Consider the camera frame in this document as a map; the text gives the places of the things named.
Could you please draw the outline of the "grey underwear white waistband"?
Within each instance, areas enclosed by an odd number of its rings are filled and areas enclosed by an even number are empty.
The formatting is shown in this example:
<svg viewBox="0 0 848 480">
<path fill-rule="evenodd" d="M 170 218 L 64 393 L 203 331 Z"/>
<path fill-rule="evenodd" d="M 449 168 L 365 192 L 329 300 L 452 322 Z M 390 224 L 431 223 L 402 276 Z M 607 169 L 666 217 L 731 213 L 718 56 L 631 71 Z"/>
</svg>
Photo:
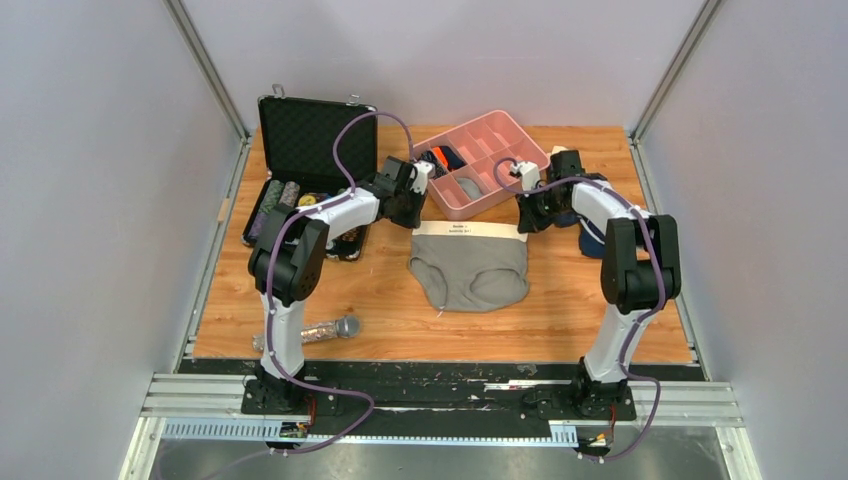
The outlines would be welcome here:
<svg viewBox="0 0 848 480">
<path fill-rule="evenodd" d="M 527 236 L 511 224 L 426 221 L 411 233 L 408 269 L 440 311 L 491 312 L 530 290 Z"/>
</svg>

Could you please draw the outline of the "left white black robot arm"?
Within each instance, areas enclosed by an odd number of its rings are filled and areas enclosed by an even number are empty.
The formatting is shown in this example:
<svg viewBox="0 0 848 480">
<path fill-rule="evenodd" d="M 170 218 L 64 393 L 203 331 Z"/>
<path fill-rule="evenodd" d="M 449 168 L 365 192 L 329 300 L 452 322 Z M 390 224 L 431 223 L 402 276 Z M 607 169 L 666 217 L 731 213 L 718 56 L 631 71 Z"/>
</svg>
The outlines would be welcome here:
<svg viewBox="0 0 848 480">
<path fill-rule="evenodd" d="M 275 207 L 248 261 L 261 295 L 264 347 L 256 377 L 247 385 L 246 413 L 294 413 L 311 385 L 299 379 L 305 364 L 301 331 L 305 306 L 316 289 L 327 245 L 342 234 L 383 219 L 407 228 L 421 224 L 428 162 L 389 157 L 371 179 L 312 206 Z"/>
</svg>

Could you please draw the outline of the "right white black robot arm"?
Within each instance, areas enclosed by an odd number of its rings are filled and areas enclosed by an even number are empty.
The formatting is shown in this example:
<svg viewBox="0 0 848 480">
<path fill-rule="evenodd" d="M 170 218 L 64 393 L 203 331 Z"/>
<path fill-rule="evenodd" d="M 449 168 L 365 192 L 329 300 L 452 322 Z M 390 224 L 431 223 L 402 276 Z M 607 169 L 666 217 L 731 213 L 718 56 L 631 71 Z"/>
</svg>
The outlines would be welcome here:
<svg viewBox="0 0 848 480">
<path fill-rule="evenodd" d="M 632 356 L 650 321 L 681 288 L 677 223 L 625 199 L 600 173 L 587 172 L 575 150 L 553 154 L 545 171 L 512 161 L 521 233 L 537 233 L 572 214 L 603 245 L 600 285 L 607 302 L 593 346 L 578 363 L 566 405 L 583 418 L 620 412 L 627 400 Z"/>
</svg>

